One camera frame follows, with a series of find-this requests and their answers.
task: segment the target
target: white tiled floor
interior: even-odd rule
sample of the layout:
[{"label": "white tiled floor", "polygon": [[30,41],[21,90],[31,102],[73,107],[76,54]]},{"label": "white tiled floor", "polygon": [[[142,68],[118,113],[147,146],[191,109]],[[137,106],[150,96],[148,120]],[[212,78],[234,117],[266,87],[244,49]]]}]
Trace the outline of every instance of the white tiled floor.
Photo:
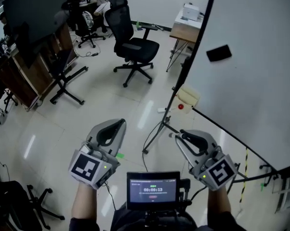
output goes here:
[{"label": "white tiled floor", "polygon": [[[135,32],[135,36],[142,37],[143,33]],[[179,57],[166,73],[170,49],[175,40],[169,37],[168,32],[161,31],[151,32],[149,39],[160,44],[153,60],[155,68],[147,70],[154,78],[152,85],[147,83],[144,76],[136,73],[129,86],[123,88],[122,84],[129,71],[113,72],[113,68],[122,65],[124,61],[113,52],[115,39],[112,37],[96,41],[101,54],[78,58],[76,61],[73,72],[84,65],[89,67],[89,71],[71,82],[68,90],[86,100],[83,106],[66,96],[61,97],[56,105],[51,104],[49,99],[56,93],[57,87],[36,111],[26,112],[20,105],[10,106],[10,112],[0,126],[0,160],[8,165],[11,180],[19,181],[24,187],[27,184],[33,185],[38,194],[45,188],[53,189],[53,194],[46,197],[45,205],[50,210],[65,215],[66,221],[46,216],[52,230],[68,230],[70,210],[78,183],[68,175],[67,168],[73,151],[79,149],[82,140],[96,124],[112,118],[125,118],[128,125],[120,151],[125,157],[120,159],[121,166],[108,181],[116,207],[125,202],[126,172],[145,171],[141,154],[143,144],[153,127],[162,119],[163,114],[158,114],[157,109],[167,105],[171,88],[181,70],[180,62],[184,59]],[[91,48],[88,43],[82,49],[77,48],[77,51],[85,55],[88,51],[99,52],[99,49]],[[241,163],[240,171],[243,172],[245,148],[242,145],[194,112],[184,115],[173,110],[170,115],[170,124],[176,129],[197,128],[210,132],[223,150],[235,162]],[[173,139],[169,138],[169,133],[169,130],[164,130],[149,148],[150,153],[145,156],[146,165],[150,171],[181,171],[182,178],[192,181],[191,197],[203,185],[188,174],[188,165]],[[260,163],[249,152],[249,176],[260,174]],[[1,166],[0,175],[3,180],[8,180],[6,169]],[[271,194],[271,186],[261,191],[261,182],[263,181],[247,183],[241,205],[244,211],[238,222],[247,230],[283,230],[289,223],[290,214],[275,214],[278,196]],[[235,184],[229,194],[234,216],[240,211],[241,189],[242,184]],[[207,194],[207,190],[201,192],[187,209],[198,225],[207,222]],[[113,213],[111,198],[106,188],[102,187],[98,191],[98,224],[101,230],[110,230]]]}]

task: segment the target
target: white board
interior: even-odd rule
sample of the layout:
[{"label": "white board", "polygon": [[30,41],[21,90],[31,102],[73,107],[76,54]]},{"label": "white board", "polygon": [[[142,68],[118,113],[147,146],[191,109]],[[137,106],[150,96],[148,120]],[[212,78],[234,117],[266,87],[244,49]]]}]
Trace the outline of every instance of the white board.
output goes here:
[{"label": "white board", "polygon": [[[232,57],[206,51],[227,44]],[[186,84],[196,109],[275,169],[290,166],[290,0],[214,0]]]}]

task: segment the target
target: chair armrest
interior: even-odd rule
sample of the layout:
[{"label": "chair armrest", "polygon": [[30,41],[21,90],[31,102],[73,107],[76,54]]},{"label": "chair armrest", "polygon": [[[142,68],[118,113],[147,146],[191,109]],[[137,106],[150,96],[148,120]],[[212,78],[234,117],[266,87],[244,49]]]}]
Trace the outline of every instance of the chair armrest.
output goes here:
[{"label": "chair armrest", "polygon": [[135,51],[138,51],[138,50],[140,50],[142,48],[141,46],[137,46],[137,45],[133,45],[133,44],[127,44],[127,43],[122,44],[122,47],[128,48],[130,50],[135,50]]},{"label": "chair armrest", "polygon": [[148,34],[149,34],[149,30],[155,30],[155,31],[158,30],[158,28],[155,27],[155,26],[146,26],[146,25],[144,25],[144,26],[141,26],[141,27],[146,29],[143,39],[147,39]]},{"label": "chair armrest", "polygon": [[155,30],[155,31],[158,30],[158,28],[155,27],[155,26],[147,26],[147,25],[143,25],[143,26],[141,26],[141,28],[145,28],[145,29],[149,29],[149,30]]}]

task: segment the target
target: small screen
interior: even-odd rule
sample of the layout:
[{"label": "small screen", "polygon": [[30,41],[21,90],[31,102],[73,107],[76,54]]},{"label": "small screen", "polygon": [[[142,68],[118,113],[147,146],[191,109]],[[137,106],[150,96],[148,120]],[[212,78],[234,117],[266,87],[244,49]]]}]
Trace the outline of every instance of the small screen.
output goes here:
[{"label": "small screen", "polygon": [[176,179],[130,180],[130,202],[164,203],[176,201]]}]

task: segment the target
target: white box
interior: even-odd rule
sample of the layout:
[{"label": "white box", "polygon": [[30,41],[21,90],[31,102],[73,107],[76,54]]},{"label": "white box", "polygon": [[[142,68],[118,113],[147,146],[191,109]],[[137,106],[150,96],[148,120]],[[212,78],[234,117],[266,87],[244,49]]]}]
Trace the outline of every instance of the white box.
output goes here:
[{"label": "white box", "polygon": [[184,5],[183,17],[189,20],[197,21],[199,15],[199,8],[197,6],[186,3]]}]

